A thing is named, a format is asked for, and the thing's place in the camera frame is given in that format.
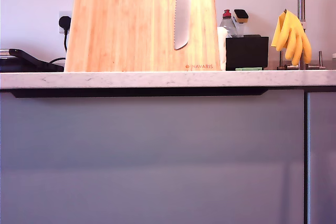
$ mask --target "white marble countertop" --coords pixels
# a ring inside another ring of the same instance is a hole
[[[336,87],[336,70],[2,73],[0,89]]]

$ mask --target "wall socket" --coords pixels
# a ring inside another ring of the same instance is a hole
[[[59,20],[60,18],[62,18],[63,16],[69,16],[70,18],[72,18],[72,12],[69,11],[69,10],[60,11],[60,12],[59,12],[58,20]],[[64,34],[64,29],[61,28],[60,26],[58,26],[58,27],[59,27],[59,33],[60,33],[60,34]]]

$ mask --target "bamboo knife block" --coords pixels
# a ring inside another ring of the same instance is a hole
[[[66,72],[220,70],[215,0],[192,0],[174,50],[176,0],[75,0]]]

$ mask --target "knife blade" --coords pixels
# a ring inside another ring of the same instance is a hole
[[[189,41],[191,0],[176,0],[174,48],[179,50]]]

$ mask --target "sponge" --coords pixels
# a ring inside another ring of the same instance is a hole
[[[234,11],[234,18],[238,23],[247,23],[248,22],[248,14],[245,10],[236,9]]]

